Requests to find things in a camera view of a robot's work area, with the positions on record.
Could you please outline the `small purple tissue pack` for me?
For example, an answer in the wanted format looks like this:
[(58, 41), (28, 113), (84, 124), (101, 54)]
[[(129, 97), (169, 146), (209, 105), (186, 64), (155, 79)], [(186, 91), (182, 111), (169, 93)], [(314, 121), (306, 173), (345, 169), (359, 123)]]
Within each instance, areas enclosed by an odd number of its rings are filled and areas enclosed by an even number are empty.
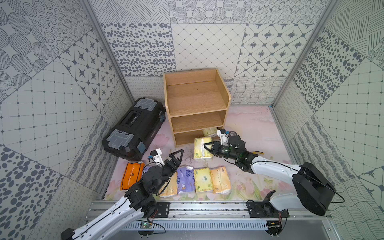
[(194, 169), (191, 166), (183, 166), (177, 169), (178, 195), (195, 191)]

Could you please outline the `yellow-orange tissue pack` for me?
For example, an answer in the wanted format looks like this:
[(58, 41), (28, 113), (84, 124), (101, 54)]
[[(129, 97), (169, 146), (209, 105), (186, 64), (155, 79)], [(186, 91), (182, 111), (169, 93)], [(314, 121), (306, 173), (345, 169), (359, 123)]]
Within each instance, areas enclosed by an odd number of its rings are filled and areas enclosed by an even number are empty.
[(166, 182), (159, 190), (158, 196), (168, 198), (177, 195), (177, 174), (173, 174), (168, 182)]

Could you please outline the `green tissue pack shelf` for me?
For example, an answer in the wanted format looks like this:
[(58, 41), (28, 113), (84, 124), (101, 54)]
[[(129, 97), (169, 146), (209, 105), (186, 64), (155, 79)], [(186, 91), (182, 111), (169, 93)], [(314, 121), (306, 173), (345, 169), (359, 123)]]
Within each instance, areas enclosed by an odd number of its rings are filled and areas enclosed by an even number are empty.
[(210, 168), (194, 169), (195, 189), (197, 193), (213, 191)]

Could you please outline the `yellow tissue pack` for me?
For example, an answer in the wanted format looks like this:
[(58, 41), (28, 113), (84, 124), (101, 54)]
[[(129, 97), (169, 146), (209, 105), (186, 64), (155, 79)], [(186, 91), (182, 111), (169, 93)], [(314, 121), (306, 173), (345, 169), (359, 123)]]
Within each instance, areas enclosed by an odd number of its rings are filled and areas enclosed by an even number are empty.
[(231, 181), (226, 167), (210, 169), (214, 194), (228, 194), (231, 191)]

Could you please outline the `orange tissue pack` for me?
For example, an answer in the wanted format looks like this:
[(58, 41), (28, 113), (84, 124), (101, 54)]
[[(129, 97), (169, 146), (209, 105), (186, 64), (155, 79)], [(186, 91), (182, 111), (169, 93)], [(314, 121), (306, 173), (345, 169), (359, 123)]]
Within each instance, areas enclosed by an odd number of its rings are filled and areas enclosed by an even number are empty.
[(145, 163), (128, 163), (121, 181), (121, 190), (128, 190), (137, 183), (143, 175)]

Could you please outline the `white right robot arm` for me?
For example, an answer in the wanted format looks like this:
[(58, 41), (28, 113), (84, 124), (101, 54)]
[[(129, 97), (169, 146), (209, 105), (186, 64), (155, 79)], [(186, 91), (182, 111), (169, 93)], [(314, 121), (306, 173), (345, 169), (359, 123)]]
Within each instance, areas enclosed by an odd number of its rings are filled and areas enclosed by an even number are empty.
[(262, 153), (249, 152), (240, 136), (205, 143), (204, 148), (218, 158), (234, 160), (234, 165), (244, 172), (288, 184), (288, 189), (278, 195), (273, 191), (267, 194), (264, 204), (268, 209), (306, 209), (323, 216), (336, 194), (331, 182), (313, 164), (290, 165), (268, 160)]

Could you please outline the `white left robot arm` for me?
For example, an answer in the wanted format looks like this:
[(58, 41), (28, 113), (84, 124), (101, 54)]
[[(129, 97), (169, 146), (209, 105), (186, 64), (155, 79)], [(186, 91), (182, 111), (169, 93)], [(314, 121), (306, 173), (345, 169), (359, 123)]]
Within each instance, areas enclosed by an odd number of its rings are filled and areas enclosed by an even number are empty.
[(76, 230), (64, 230), (61, 239), (108, 240), (128, 224), (154, 216), (157, 211), (154, 194), (164, 192), (181, 165), (183, 154), (183, 149), (169, 154), (163, 164), (151, 167), (112, 207)]

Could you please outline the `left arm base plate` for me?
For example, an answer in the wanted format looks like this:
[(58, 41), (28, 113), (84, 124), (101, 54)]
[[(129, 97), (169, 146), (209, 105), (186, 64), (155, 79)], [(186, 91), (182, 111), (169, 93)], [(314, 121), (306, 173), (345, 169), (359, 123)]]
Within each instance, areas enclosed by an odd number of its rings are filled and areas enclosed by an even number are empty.
[(170, 202), (157, 202), (156, 206), (150, 210), (148, 219), (168, 218), (170, 212)]

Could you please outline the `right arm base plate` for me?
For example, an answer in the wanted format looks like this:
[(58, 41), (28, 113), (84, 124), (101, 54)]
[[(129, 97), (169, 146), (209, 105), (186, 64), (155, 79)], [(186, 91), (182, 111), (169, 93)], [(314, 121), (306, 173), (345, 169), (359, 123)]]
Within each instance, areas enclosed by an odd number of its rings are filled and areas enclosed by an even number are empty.
[(283, 219), (290, 216), (288, 210), (278, 211), (270, 203), (248, 200), (246, 207), (250, 218), (275, 218)]

